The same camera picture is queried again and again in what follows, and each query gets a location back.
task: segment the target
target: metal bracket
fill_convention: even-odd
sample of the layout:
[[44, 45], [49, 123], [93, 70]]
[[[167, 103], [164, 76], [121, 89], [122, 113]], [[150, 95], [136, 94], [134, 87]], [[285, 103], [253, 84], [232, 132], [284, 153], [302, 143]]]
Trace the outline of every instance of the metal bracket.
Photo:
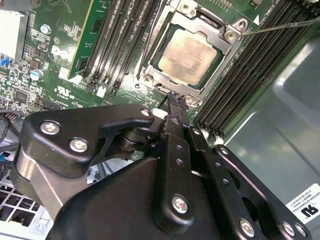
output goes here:
[[169, 234], [182, 234], [194, 222], [194, 193], [190, 186], [189, 145], [179, 117], [167, 115], [161, 128], [161, 154], [157, 166], [153, 216]]
[[0, 10], [6, 11], [24, 11], [40, 5], [41, 0], [0, 0]]

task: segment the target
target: dimm slot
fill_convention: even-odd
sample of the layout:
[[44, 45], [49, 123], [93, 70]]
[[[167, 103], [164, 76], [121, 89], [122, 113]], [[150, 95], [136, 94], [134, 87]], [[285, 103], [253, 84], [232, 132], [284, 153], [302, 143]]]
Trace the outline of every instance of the dimm slot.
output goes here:
[[[294, 46], [298, 43], [298, 41], [303, 37], [303, 35], [307, 32], [307, 30], [309, 29], [309, 27], [306, 27], [304, 30], [300, 31], [299, 34], [297, 34], [294, 38], [294, 41], [292, 42], [292, 45], [290, 46], [287, 46], [287, 49], [285, 50], [284, 54], [283, 54], [283, 57], [281, 57], [278, 61], [275, 61], [273, 64], [272, 64], [272, 67], [269, 71], [269, 73], [266, 75], [266, 79], [268, 79], [272, 73], [274, 72], [274, 70], [277, 68], [278, 64], [281, 63], [281, 61], [283, 61], [283, 59], [285, 58], [285, 56], [294, 48]], [[234, 119], [234, 117], [240, 113], [241, 109], [250, 101], [250, 99], [254, 96], [254, 94], [257, 92], [258, 89], [260, 89], [262, 87], [262, 85], [264, 84], [264, 82], [260, 82], [256, 87], [255, 89], [252, 89], [252, 91], [247, 95], [245, 96], [245, 98], [241, 101], [241, 104], [237, 106], [236, 109], [234, 109], [233, 111], [231, 111], [226, 120], [225, 120], [225, 123], [223, 123], [221, 125], [220, 128], [222, 129], [226, 129], [226, 127], [231, 123], [231, 121]]]
[[[282, 1], [262, 24], [262, 27], [301, 22], [311, 18], [310, 11], [297, 7], [296, 4], [291, 6], [292, 3], [294, 1]], [[279, 63], [308, 29], [309, 27], [282, 29], [251, 37], [242, 55], [224, 77], [226, 80], [218, 84], [196, 116], [196, 123], [221, 134], [255, 93], [269, 80]]]
[[[284, 10], [288, 7], [289, 6], [287, 2], [285, 1], [279, 2], [276, 8], [271, 12], [271, 15], [261, 25], [261, 28], [263, 29], [263, 28], [274, 26], [278, 21], [278, 18], [275, 16], [278, 16], [280, 13], [283, 13]], [[239, 57], [238, 60], [236, 60], [236, 62], [233, 65], [232, 71], [229, 71], [227, 75], [224, 77], [224, 80], [222, 80], [218, 84], [218, 86], [216, 87], [216, 90], [212, 93], [208, 101], [201, 108], [197, 116], [197, 119], [199, 120], [206, 119], [208, 117], [208, 115], [214, 109], [215, 103], [219, 101], [219, 97], [224, 94], [224, 92], [227, 90], [227, 87], [230, 84], [232, 84], [233, 79], [238, 75], [239, 70], [236, 68], [241, 67], [241, 65], [243, 64], [243, 61], [247, 61], [248, 59], [250, 59], [250, 56], [253, 54], [253, 51], [257, 49], [257, 47], [263, 42], [263, 39], [267, 37], [268, 34], [269, 32], [265, 32], [260, 35], [254, 35], [253, 37], [251, 37], [248, 44], [246, 45], [246, 48], [250, 46], [250, 49], [248, 49], [248, 51], [244, 50], [243, 54]]]
[[137, 11], [139, 13], [139, 15], [136, 16], [136, 20], [135, 20], [134, 24], [132, 25], [132, 29], [129, 31], [131, 34], [122, 43], [121, 50], [119, 51], [120, 54], [117, 56], [117, 59], [114, 62], [113, 68], [110, 68], [109, 69], [110, 71], [106, 75], [106, 77], [109, 78], [109, 80], [111, 80], [114, 77], [115, 71], [119, 65], [119, 61], [122, 58], [122, 54], [124, 53], [126, 46], [130, 45], [130, 43], [132, 42], [132, 38], [135, 38], [137, 36], [137, 32], [139, 32], [139, 29], [142, 24], [142, 20], [150, 9], [150, 4], [151, 4], [150, 0], [145, 0], [145, 1], [141, 2], [140, 6], [138, 8], [138, 11]]
[[[154, 2], [156, 2], [156, 1], [157, 0], [155, 0], [151, 3], [149, 9], [152, 8], [152, 6], [154, 5]], [[119, 70], [119, 74], [118, 74], [118, 76], [112, 86], [111, 95], [115, 95], [117, 93], [117, 91], [119, 90], [119, 87], [124, 80], [125, 74], [128, 71], [130, 64], [132, 63], [132, 60], [135, 56], [135, 53], [137, 52], [137, 50], [139, 48], [139, 42], [141, 41], [142, 36], [146, 32], [149, 22], [152, 21], [154, 13], [157, 12], [158, 8], [160, 7], [160, 1], [158, 3], [159, 4], [157, 5], [157, 7], [154, 8], [154, 11], [149, 12], [149, 14], [145, 17], [144, 22], [141, 24], [141, 29], [140, 29], [139, 34], [137, 34], [133, 38], [133, 40], [132, 40], [133, 48], [131, 48], [131, 51], [127, 55], [126, 61], [123, 63], [123, 65], [121, 66], [121, 68]]]
[[109, 31], [110, 31], [110, 29], [113, 30], [113, 28], [115, 27], [117, 19], [119, 17], [119, 12], [122, 8], [123, 3], [124, 3], [124, 0], [112, 1], [111, 7], [107, 13], [105, 20], [104, 20], [100, 36], [99, 36], [98, 41], [95, 45], [93, 54], [90, 57], [87, 65], [86, 65], [86, 68], [85, 68], [86, 73], [84, 73], [84, 75], [90, 74], [95, 62], [97, 61], [98, 54], [101, 49], [102, 43], [105, 41], [105, 39], [111, 37], [111, 35], [109, 34], [110, 33]]
[[127, 5], [128, 5], [128, 8], [126, 13], [125, 13], [125, 16], [123, 18], [123, 21], [120, 25], [120, 30], [118, 31], [118, 34], [116, 36], [116, 39], [115, 41], [113, 41], [113, 45], [110, 46], [109, 50], [114, 50], [115, 51], [115, 54], [111, 57], [110, 59], [110, 63], [108, 65], [108, 67], [104, 70], [106, 71], [106, 75], [105, 77], [99, 81], [99, 84], [100, 83], [103, 83], [105, 85], [108, 85], [107, 81], [107, 75], [109, 74], [110, 72], [110, 69], [113, 68], [114, 65], [117, 64], [117, 61], [118, 61], [118, 55], [120, 53], [122, 53], [123, 51], [123, 43], [126, 41], [126, 39], [128, 38], [128, 35], [130, 35], [131, 33], [131, 28], [132, 28], [132, 25], [133, 25], [133, 18], [135, 17], [135, 14], [136, 14], [136, 8], [137, 8], [137, 0], [131, 0], [129, 2], [127, 2]]
[[110, 41], [105, 48], [103, 57], [101, 58], [101, 62], [98, 66], [98, 72], [96, 73], [96, 78], [98, 79], [100, 75], [106, 68], [108, 63], [108, 59], [111, 56], [112, 51], [116, 48], [119, 40], [122, 38], [123, 34], [127, 34], [128, 25], [131, 22], [131, 17], [134, 13], [134, 9], [136, 7], [135, 3], [137, 0], [127, 1], [124, 8], [122, 9], [121, 17], [118, 18], [117, 23], [115, 24], [116, 27], [113, 29], [112, 33], [110, 34]]
[[[285, 15], [286, 18], [284, 18], [280, 24], [284, 24], [285, 22], [288, 22], [288, 20], [291, 20], [292, 17], [297, 14], [297, 9], [294, 7], [289, 9], [289, 12]], [[241, 86], [246, 83], [246, 85], [249, 85], [250, 81], [247, 80], [249, 76], [252, 75], [252, 72], [256, 72], [256, 67], [260, 63], [261, 60], [264, 60], [264, 62], [268, 61], [268, 57], [264, 57], [270, 50], [270, 48], [273, 46], [273, 43], [277, 41], [277, 38], [280, 37], [281, 33], [284, 30], [280, 31], [274, 31], [271, 32], [270, 36], [268, 39], [271, 41], [264, 42], [263, 45], [266, 47], [260, 47], [257, 52], [255, 52], [254, 56], [250, 59], [249, 64], [244, 64], [242, 65], [241, 70], [239, 71], [242, 73], [242, 75], [238, 75], [236, 78], [239, 79], [239, 82], [235, 82], [231, 87], [229, 87], [227, 93], [224, 95], [224, 97], [219, 101], [218, 105], [215, 107], [217, 111], [212, 112], [213, 114], [208, 117], [209, 122], [207, 123], [208, 125], [216, 125], [216, 118], [221, 118], [222, 114], [220, 114], [223, 110], [225, 110], [226, 105], [229, 103], [230, 99], [233, 97], [233, 95], [241, 88]]]
[[[302, 16], [302, 14], [297, 20], [299, 22], [304, 20], [304, 17]], [[266, 54], [266, 56], [263, 58], [264, 61], [261, 64], [258, 65], [258, 63], [260, 62], [259, 60], [256, 62], [255, 66], [253, 67], [253, 69], [255, 69], [258, 66], [258, 68], [254, 70], [256, 74], [250, 74], [250, 75], [246, 74], [246, 76], [242, 78], [243, 79], [242, 83], [244, 82], [245, 84], [240, 85], [239, 91], [237, 89], [235, 91], [237, 93], [235, 95], [232, 95], [229, 98], [230, 101], [227, 101], [226, 103], [224, 103], [224, 105], [220, 108], [221, 111], [217, 114], [218, 118], [215, 121], [211, 121], [210, 125], [219, 126], [221, 122], [226, 118], [225, 116], [228, 115], [239, 104], [243, 96], [245, 96], [249, 90], [255, 89], [255, 87], [252, 87], [252, 86], [255, 84], [256, 81], [262, 81], [262, 82], [265, 81], [263, 77], [260, 77], [259, 72], [262, 73], [262, 71], [260, 70], [264, 68], [265, 65], [269, 65], [271, 63], [272, 55], [276, 55], [279, 53], [280, 48], [284, 46], [285, 42], [287, 42], [288, 39], [292, 37], [293, 33], [296, 32], [296, 30], [297, 30], [296, 28], [292, 28], [292, 29], [283, 29], [283, 30], [275, 31], [278, 34], [280, 39], [277, 41], [276, 44], [271, 44], [273, 45], [273, 48], [274, 48], [273, 51], [269, 51]]]

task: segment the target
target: cable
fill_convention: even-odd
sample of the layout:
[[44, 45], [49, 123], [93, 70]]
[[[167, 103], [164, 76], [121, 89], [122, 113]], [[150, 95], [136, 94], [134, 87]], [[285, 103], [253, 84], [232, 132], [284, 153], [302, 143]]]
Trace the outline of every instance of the cable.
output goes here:
[[314, 24], [320, 24], [320, 16], [316, 17], [315, 19], [308, 20], [308, 21], [286, 23], [283, 25], [272, 26], [272, 27], [268, 27], [268, 28], [259, 29], [256, 31], [244, 32], [242, 34], [242, 36], [255, 35], [255, 34], [270, 32], [270, 31], [274, 31], [274, 30], [279, 30], [279, 29], [300, 28], [300, 27], [310, 26], [310, 25], [314, 25]]
[[2, 143], [5, 140], [5, 138], [6, 138], [7, 134], [8, 134], [9, 121], [8, 121], [8, 119], [6, 119], [4, 116], [1, 116], [1, 115], [0, 115], [0, 120], [2, 120], [4, 122], [4, 124], [5, 124], [4, 130], [3, 130], [2, 134], [1, 134], [1, 137], [0, 137], [0, 143]]
[[24, 112], [22, 111], [18, 111], [18, 110], [13, 110], [13, 109], [0, 109], [0, 114], [17, 114], [19, 115], [20, 117], [26, 117], [27, 114], [25, 114]]
[[18, 143], [15, 142], [15, 143], [12, 143], [10, 145], [7, 145], [7, 146], [1, 146], [0, 147], [0, 153], [4, 153], [4, 152], [13, 152], [17, 149], [18, 147]]
[[147, 56], [147, 52], [148, 52], [148, 48], [149, 48], [149, 45], [150, 45], [150, 41], [151, 41], [151, 37], [152, 37], [152, 33], [154, 32], [155, 30], [155, 27], [157, 25], [157, 22], [160, 18], [160, 13], [162, 12], [161, 9], [163, 8], [164, 4], [166, 3], [166, 0], [161, 0], [160, 4], [159, 4], [159, 8], [156, 12], [156, 15], [154, 17], [154, 20], [153, 20], [153, 23], [151, 25], [151, 29], [150, 29], [150, 34], [148, 36], [148, 39], [146, 41], [146, 44], [145, 44], [145, 47], [143, 49], [143, 53], [142, 53], [142, 58], [141, 58], [141, 62], [140, 62], [140, 65], [139, 65], [139, 69], [138, 69], [138, 73], [136, 75], [136, 78], [139, 79], [140, 76], [141, 76], [141, 70], [142, 70], [142, 67], [143, 67], [143, 64], [144, 64], [144, 61], [146, 60], [146, 56]]

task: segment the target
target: screw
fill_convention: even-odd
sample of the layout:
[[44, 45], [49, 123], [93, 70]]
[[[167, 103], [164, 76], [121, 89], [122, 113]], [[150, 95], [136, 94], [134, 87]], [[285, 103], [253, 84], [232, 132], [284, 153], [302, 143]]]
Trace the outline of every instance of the screw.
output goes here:
[[302, 236], [306, 237], [307, 236], [307, 233], [305, 232], [305, 230], [302, 228], [302, 226], [300, 226], [299, 224], [295, 224], [294, 225], [295, 228], [298, 230], [299, 233], [302, 234]]
[[88, 144], [81, 138], [72, 139], [69, 146], [73, 151], [78, 153], [83, 153], [88, 149]]
[[232, 42], [236, 38], [236, 34], [233, 31], [228, 31], [225, 34], [225, 38], [226, 38], [227, 41]]
[[178, 118], [176, 118], [176, 117], [172, 117], [172, 118], [171, 118], [171, 121], [172, 121], [173, 123], [177, 124], [177, 125], [179, 125], [179, 124], [180, 124], [179, 119], [178, 119]]
[[243, 230], [243, 232], [250, 238], [253, 238], [255, 236], [255, 230], [252, 227], [251, 223], [247, 220], [241, 218], [240, 219], [240, 226]]
[[144, 76], [143, 79], [144, 79], [144, 81], [146, 81], [147, 83], [152, 80], [151, 77], [148, 76], [148, 75]]
[[201, 132], [200, 132], [198, 129], [196, 129], [196, 128], [193, 129], [193, 132], [194, 132], [195, 134], [197, 134], [197, 135], [201, 135]]
[[228, 155], [229, 152], [227, 151], [227, 149], [225, 149], [224, 147], [220, 148], [221, 152], [224, 153], [225, 155]]
[[189, 6], [188, 4], [181, 5], [180, 10], [183, 14], [190, 14], [192, 11], [191, 6]]
[[283, 222], [282, 223], [282, 225], [283, 225], [283, 227], [284, 227], [284, 230], [290, 235], [290, 236], [294, 236], [295, 235], [295, 231], [294, 231], [294, 229], [292, 228], [292, 226], [289, 224], [289, 223], [287, 223], [287, 222]]
[[184, 161], [182, 161], [181, 159], [177, 158], [175, 160], [175, 163], [179, 166], [179, 167], [182, 167], [184, 165]]
[[185, 214], [188, 211], [187, 201], [182, 196], [173, 196], [172, 205], [173, 208], [180, 214]]
[[146, 109], [141, 109], [141, 113], [142, 113], [143, 115], [145, 115], [146, 117], [149, 117], [149, 116], [150, 116], [150, 112], [149, 112], [148, 110], [146, 110]]
[[43, 133], [48, 135], [56, 135], [60, 132], [60, 127], [54, 122], [44, 122], [41, 124], [40, 129]]
[[239, 28], [243, 29], [246, 26], [246, 22], [245, 21], [241, 21], [239, 23]]

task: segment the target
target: white label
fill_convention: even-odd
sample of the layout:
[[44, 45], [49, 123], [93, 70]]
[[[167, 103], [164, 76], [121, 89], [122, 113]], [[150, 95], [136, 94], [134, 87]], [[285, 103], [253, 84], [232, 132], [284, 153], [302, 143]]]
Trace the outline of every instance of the white label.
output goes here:
[[299, 196], [289, 202], [286, 207], [306, 224], [320, 215], [320, 186], [315, 183]]
[[68, 80], [68, 74], [69, 74], [69, 70], [62, 66], [60, 68], [60, 72], [59, 72], [58, 77], [63, 80]]
[[106, 91], [107, 91], [107, 87], [100, 86], [98, 91], [96, 92], [96, 95], [103, 99]]

